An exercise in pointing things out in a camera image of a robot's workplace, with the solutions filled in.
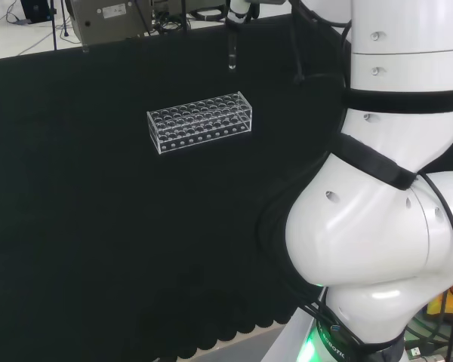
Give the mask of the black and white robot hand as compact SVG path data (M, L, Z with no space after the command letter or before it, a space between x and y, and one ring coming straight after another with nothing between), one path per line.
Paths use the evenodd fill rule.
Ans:
M261 5L283 5L285 0L231 0L226 2L227 14L225 23L236 27L249 23L260 15Z

